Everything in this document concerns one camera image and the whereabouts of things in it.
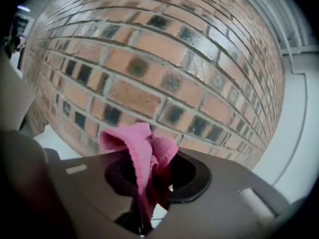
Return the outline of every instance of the brick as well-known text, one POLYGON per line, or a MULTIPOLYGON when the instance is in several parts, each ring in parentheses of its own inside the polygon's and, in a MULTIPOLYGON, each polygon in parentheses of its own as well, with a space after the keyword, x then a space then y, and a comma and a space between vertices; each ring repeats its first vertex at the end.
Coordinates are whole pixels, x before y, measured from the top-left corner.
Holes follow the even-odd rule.
POLYGON ((163 76, 159 88, 193 107, 199 104, 204 94, 201 86, 173 70, 169 70, 163 76))
POLYGON ((148 117, 153 117, 160 105, 160 97, 138 89, 122 80, 113 84, 108 99, 148 117))
POLYGON ((97 37, 99 35, 98 26, 96 23, 81 23, 78 24, 73 36, 97 37))
POLYGON ((161 89, 193 107, 198 105, 203 95, 202 87, 179 71, 154 61, 133 57, 132 53, 124 50, 114 49, 106 62, 106 67, 161 89))
POLYGON ((72 122, 75 122, 75 110, 72 106, 70 106, 70 109, 69 109, 69 119, 72 122))
POLYGON ((105 0, 88 2, 80 9, 80 11, 96 9, 98 7, 101 7, 104 2, 105 0))
POLYGON ((136 118, 129 113, 122 112, 119 125, 120 126, 130 126, 133 125, 136 121, 136 118))
POLYGON ((61 63, 62 63, 63 57, 57 54, 53 54, 50 60, 50 65, 57 70, 60 70, 61 63))
POLYGON ((107 19, 113 22, 122 22, 129 15, 130 9, 109 9, 98 16, 98 19, 107 19))
POLYGON ((178 131, 186 132, 193 117, 194 115, 189 111, 169 102, 166 104, 159 122, 178 131))
POLYGON ((165 30, 170 24, 171 20, 162 15, 153 15, 150 21, 147 23, 149 27, 153 27, 159 30, 165 30))
POLYGON ((255 111, 250 104, 247 104, 246 106, 244 117, 246 118, 246 120, 249 121, 250 124, 253 123, 253 120, 255 118, 255 111))
POLYGON ((165 29, 165 32, 172 35, 172 36, 177 36, 177 34, 180 32, 180 29, 182 28, 182 23, 178 21, 172 21, 170 24, 167 26, 165 29))
POLYGON ((216 140, 216 144, 218 145, 222 145, 223 142, 226 140, 226 138, 228 137, 228 132, 223 130, 223 132, 219 135, 219 138, 216 140))
POLYGON ((71 40, 67 49, 64 51, 67 54, 74 55, 76 51, 76 46, 78 45, 79 41, 77 40, 71 40))
POLYGON ((200 110, 223 124, 228 124, 232 118, 230 107, 212 93, 207 93, 200 110))
POLYGON ((223 52, 220 53, 218 66, 224 70, 241 87, 244 82, 244 75, 239 67, 223 52))
POLYGON ((212 7, 211 5, 207 4, 206 2, 204 2, 202 0, 188 0, 188 1, 193 2, 194 4, 198 5, 199 7, 204 8, 205 10, 210 12, 211 14, 214 14, 216 11, 216 9, 214 7, 212 7))
POLYGON ((202 152, 208 154, 212 148, 212 146, 206 142, 196 140, 193 138, 189 138, 184 136, 179 146, 181 148, 191 149, 198 152, 202 152))
POLYGON ((143 0, 137 7, 158 12, 164 8, 164 4, 154 0, 143 0))
POLYGON ((152 53, 176 66, 181 66, 186 48, 171 39, 158 34, 144 32, 134 45, 137 49, 152 53))
POLYGON ((139 11, 134 14, 134 16, 130 19, 130 22, 136 24, 146 24, 150 21, 154 14, 139 11))
POLYGON ((210 84, 214 77, 215 68, 211 63, 206 62, 199 56, 194 55, 190 65, 185 68, 190 75, 200 79, 206 84, 210 84))
POLYGON ((99 62, 101 56, 104 54, 105 48, 106 46, 100 43, 79 41, 76 46, 75 55, 96 63, 99 62))
POLYGON ((202 37, 199 39, 196 48, 203 53, 207 58, 214 63, 218 58, 219 48, 212 43, 208 38, 202 37))
POLYGON ((244 104, 245 104, 244 96, 242 94, 239 94, 235 107, 237 111, 239 111, 241 114, 243 113, 244 104))
POLYGON ((99 130, 99 124, 95 121, 92 121, 91 119, 86 118, 84 129, 87 134, 92 137, 96 137, 99 130))
POLYGON ((87 87, 101 93, 108 77, 108 74, 94 68, 90 74, 87 87))
POLYGON ((54 87, 57 89, 58 88, 58 83, 59 83, 60 75, 59 74, 54 74, 52 84, 54 87))
POLYGON ((153 134, 155 134, 156 136, 165 136, 165 137, 169 137, 172 139, 176 139, 178 134, 175 132, 171 132, 168 131, 162 127, 157 126, 154 130, 153 130, 153 134))
POLYGON ((133 58, 134 54, 121 49, 113 49, 105 62, 104 66, 109 69, 125 73, 126 68, 133 58))
POLYGON ((71 74, 71 77, 73 79, 77 79, 78 76, 79 76, 79 73, 81 71, 81 67, 82 67, 83 64, 81 64, 80 62, 76 62, 74 68, 73 68, 73 71, 72 71, 72 74, 71 74))
POLYGON ((122 26, 120 29, 115 33, 112 40, 121 42, 121 43, 128 43, 130 37, 132 36, 134 29, 127 26, 122 26))
POLYGON ((103 119, 111 126, 118 126, 123 112, 118 108, 106 104, 103 119))
POLYGON ((212 151, 210 152, 210 155, 220 158, 226 158, 229 153, 229 150, 213 147, 212 151))
POLYGON ((242 139, 238 135, 232 133, 230 138, 226 141, 225 147, 228 147, 230 149, 237 149, 241 141, 242 139))
POLYGON ((69 122, 68 120, 64 119, 63 120, 63 129, 74 140, 76 140, 76 141, 80 140, 80 130, 75 124, 73 124, 73 123, 69 122))
POLYGON ((235 46, 243 53, 243 55, 248 59, 249 51, 244 45, 244 43, 235 35, 233 31, 229 31, 228 38, 235 44, 235 46))
POLYGON ((85 110, 88 101, 88 93, 75 84, 67 83, 65 86, 65 96, 76 106, 85 110))
POLYGON ((238 164, 241 164, 241 165, 246 165, 246 160, 247 158, 249 157, 248 154, 243 154, 243 153, 240 153, 236 159, 235 159, 235 162, 238 163, 238 164))
POLYGON ((257 81, 257 78, 255 79, 255 82, 254 82, 254 88, 257 92, 258 97, 261 99, 261 97, 263 96, 263 90, 262 90, 259 82, 257 81))
POLYGON ((175 6, 168 7, 165 14, 184 21, 200 31, 205 30, 207 25, 206 22, 199 17, 196 17, 193 14, 175 6))
POLYGON ((77 28, 77 25, 68 25, 64 27, 62 36, 63 37, 72 36, 76 28, 77 28))
POLYGON ((207 136, 210 128, 211 124, 206 119, 198 115, 195 115, 187 129, 187 132, 194 136, 203 138, 207 136))
POLYGON ((105 102, 101 101, 98 98, 93 98, 91 104, 91 114, 99 120, 103 120, 105 106, 105 102))

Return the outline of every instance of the pink microfiber towel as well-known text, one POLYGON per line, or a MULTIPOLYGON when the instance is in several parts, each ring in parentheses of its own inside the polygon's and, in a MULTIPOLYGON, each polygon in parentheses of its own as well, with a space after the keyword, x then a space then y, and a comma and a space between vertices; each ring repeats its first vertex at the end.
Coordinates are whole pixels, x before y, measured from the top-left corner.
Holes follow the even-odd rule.
POLYGON ((100 134, 100 141, 107 152, 128 149, 135 168, 142 223, 150 230, 155 205, 159 203, 167 208, 164 203, 170 193, 169 164, 178 146, 173 139, 152 134, 148 123, 105 129, 100 134), (160 181, 161 188, 152 183, 152 178, 160 181))

